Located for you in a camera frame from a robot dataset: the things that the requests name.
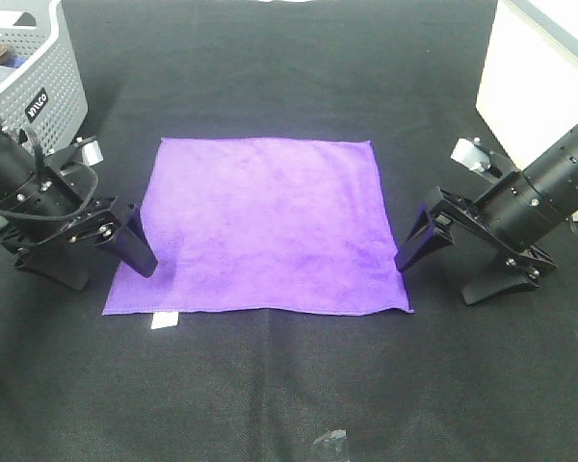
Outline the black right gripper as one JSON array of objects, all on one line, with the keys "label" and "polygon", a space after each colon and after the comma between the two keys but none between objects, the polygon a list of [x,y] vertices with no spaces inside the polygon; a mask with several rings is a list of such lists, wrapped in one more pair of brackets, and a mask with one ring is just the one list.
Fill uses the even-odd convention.
[{"label": "black right gripper", "polygon": [[394,257],[399,272],[454,244],[453,222],[500,250],[503,261],[492,261],[461,290],[466,305],[539,287],[539,276],[557,266],[537,242],[558,226],[558,211],[519,171],[500,178],[475,200],[440,187],[420,205],[416,221]]}]

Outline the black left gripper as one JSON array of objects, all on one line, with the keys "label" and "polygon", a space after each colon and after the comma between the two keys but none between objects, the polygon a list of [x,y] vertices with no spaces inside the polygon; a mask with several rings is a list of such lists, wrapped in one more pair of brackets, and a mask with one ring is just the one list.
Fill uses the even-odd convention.
[{"label": "black left gripper", "polygon": [[2,245],[14,267],[75,291],[89,282],[66,247],[94,238],[94,247],[118,257],[149,278],[158,260],[145,235],[140,208],[118,198],[96,198],[96,172],[81,162],[79,148],[49,155],[25,183],[0,201],[8,231]]}]

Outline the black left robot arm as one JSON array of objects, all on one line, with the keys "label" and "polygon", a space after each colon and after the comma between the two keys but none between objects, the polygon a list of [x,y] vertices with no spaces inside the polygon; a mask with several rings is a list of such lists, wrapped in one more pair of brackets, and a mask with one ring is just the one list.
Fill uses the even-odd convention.
[{"label": "black left robot arm", "polygon": [[91,242],[143,277],[158,265],[139,207],[97,196],[98,175],[83,161],[95,141],[47,154],[31,127],[13,136],[0,116],[0,217],[8,223],[2,245],[15,256],[17,270],[77,291],[89,276],[69,251],[75,244]]}]

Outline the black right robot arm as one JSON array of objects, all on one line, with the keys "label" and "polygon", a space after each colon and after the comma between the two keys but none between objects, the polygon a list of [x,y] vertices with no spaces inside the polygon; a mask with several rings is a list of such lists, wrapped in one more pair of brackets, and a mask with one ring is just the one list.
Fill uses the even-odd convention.
[{"label": "black right robot arm", "polygon": [[538,289],[557,267],[539,240],[578,211],[578,123],[523,169],[477,139],[459,139],[451,157],[491,186],[474,200],[431,190],[399,246],[397,270],[454,244],[452,228],[459,225],[497,251],[462,288],[467,305]]}]

